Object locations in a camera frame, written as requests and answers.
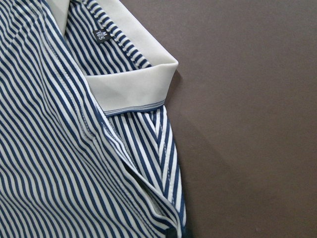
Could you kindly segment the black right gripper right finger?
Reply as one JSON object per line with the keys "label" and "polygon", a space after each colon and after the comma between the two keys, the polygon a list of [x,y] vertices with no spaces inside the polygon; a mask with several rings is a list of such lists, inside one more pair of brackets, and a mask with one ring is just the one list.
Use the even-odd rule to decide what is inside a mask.
{"label": "black right gripper right finger", "polygon": [[193,234],[188,228],[185,229],[185,238],[193,238]]}

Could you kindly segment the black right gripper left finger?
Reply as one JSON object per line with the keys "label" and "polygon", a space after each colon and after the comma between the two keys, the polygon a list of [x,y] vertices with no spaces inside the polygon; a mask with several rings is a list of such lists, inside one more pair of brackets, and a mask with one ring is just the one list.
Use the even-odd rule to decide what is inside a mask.
{"label": "black right gripper left finger", "polygon": [[165,230],[166,238],[177,238],[177,230],[176,229],[166,229]]}

